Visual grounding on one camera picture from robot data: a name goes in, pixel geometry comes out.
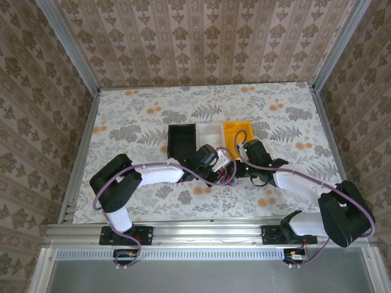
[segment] black box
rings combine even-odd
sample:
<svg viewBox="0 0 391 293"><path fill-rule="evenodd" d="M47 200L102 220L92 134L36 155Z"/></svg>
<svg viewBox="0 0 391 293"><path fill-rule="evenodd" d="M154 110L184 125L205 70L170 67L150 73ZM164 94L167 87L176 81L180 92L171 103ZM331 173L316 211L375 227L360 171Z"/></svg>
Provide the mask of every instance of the black box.
<svg viewBox="0 0 391 293"><path fill-rule="evenodd" d="M196 125L169 125L168 158L184 160L196 152Z"/></svg>

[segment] black mount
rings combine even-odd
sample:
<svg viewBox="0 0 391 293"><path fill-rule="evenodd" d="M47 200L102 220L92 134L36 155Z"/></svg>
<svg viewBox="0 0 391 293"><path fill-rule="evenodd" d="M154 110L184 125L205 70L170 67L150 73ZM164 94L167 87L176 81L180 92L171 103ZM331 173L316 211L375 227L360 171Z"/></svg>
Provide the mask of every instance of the black mount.
<svg viewBox="0 0 391 293"><path fill-rule="evenodd" d="M114 175L130 166L132 166L132 161L128 156L119 154L91 178L92 190L97 194ZM115 212L126 205L141 180L139 172L130 170L123 174L123 179L120 182L115 180L111 183L99 198L103 210L106 213Z"/></svg>
<svg viewBox="0 0 391 293"><path fill-rule="evenodd" d="M358 202L375 221L372 212L352 182L345 180L336 186L339 191ZM349 246L371 228L367 217L356 206L334 191L322 194L318 202L327 235L341 247Z"/></svg>
<svg viewBox="0 0 391 293"><path fill-rule="evenodd" d="M217 159L217 151L210 145L203 145L195 153L189 154L186 159L179 159L178 161L182 166L192 170L203 179L215 182L219 174L212 171L213 165L211 164ZM193 179L195 179L194 175L185 171L178 182L192 181Z"/></svg>
<svg viewBox="0 0 391 293"><path fill-rule="evenodd" d="M137 239L141 245L152 245L153 240L153 227L152 226L133 226L124 234L132 236ZM134 241L121 237L118 234L115 234L111 230L110 226L102 227L99 245L111 245L111 246L128 246L136 245Z"/></svg>
<svg viewBox="0 0 391 293"><path fill-rule="evenodd" d="M263 245L303 245L304 240L307 244L317 244L316 236L305 235L290 235L286 237L283 225L265 225L261 226L262 244Z"/></svg>
<svg viewBox="0 0 391 293"><path fill-rule="evenodd" d="M246 142L243 147L246 151L247 157L249 158L249 162L254 165L260 167L279 168L288 164L288 162L283 159L272 160L270 154L266 151L265 147L258 139ZM232 162L227 166L227 173L233 173ZM276 183L274 182L273 177L274 173L275 171L259 170L257 168L248 166L246 163L243 163L240 160L236 160L236 178L259 178L262 182L276 187Z"/></svg>

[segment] yellow tray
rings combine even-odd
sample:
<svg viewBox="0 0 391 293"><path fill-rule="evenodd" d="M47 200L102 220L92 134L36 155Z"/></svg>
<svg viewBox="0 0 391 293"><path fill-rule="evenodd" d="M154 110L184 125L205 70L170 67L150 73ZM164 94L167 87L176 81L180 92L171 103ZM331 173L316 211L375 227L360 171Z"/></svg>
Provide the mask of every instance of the yellow tray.
<svg viewBox="0 0 391 293"><path fill-rule="evenodd" d="M250 121L239 121L239 122L224 122L224 137L225 137L225 146L233 153L235 159L238 160L239 156L235 151L233 145L235 135L240 130L245 130L247 132L247 141L254 139L254 134L252 133L252 127ZM239 134L238 143L244 140L244 133Z"/></svg>

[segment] table surface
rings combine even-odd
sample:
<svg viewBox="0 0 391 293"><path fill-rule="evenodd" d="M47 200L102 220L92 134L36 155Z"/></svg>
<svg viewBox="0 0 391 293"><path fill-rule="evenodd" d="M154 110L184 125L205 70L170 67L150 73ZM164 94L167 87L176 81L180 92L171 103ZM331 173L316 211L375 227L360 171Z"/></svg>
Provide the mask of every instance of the table surface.
<svg viewBox="0 0 391 293"><path fill-rule="evenodd" d="M164 161L169 124L246 120L273 159L332 183L341 180L305 82L102 91L74 223L104 222L102 213L92 209L89 180L116 155L126 153L136 163ZM317 211L296 194L270 185L254 187L248 178L235 187L211 189L196 180L143 186L126 207L134 221Z"/></svg>

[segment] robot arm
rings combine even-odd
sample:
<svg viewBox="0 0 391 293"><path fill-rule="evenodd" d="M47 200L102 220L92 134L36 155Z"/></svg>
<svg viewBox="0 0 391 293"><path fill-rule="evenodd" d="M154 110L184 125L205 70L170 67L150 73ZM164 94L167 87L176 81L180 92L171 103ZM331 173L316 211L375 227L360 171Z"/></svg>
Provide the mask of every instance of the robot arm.
<svg viewBox="0 0 391 293"><path fill-rule="evenodd" d="M249 162L256 166L281 168L288 164L282 159L272 160L259 140L247 142L244 147ZM216 151L209 145L204 145L186 160L178 162L170 158L165 163L157 167L130 170L108 185L102 193L99 202L117 231L122 233L132 227L125 204L138 187L153 183L180 183L194 179L194 175L170 164L184 166L209 182L217 181L218 171L221 168L226 167L228 173L232 170L230 159L223 152ZM97 194L113 176L131 164L132 161L127 155L116 156L90 180L93 191ZM296 211L281 221L281 230L288 243L303 235L314 235L328 236L339 246L347 247L371 227L367 217L354 205L343 200L334 191L319 186L309 179L295 175L293 172L258 170L244 166L244 163L240 161L236 164L238 165L236 177L258 177L263 182L292 191L320 207L321 212ZM373 218L353 183L344 181L337 184L337 188L358 202Z"/></svg>

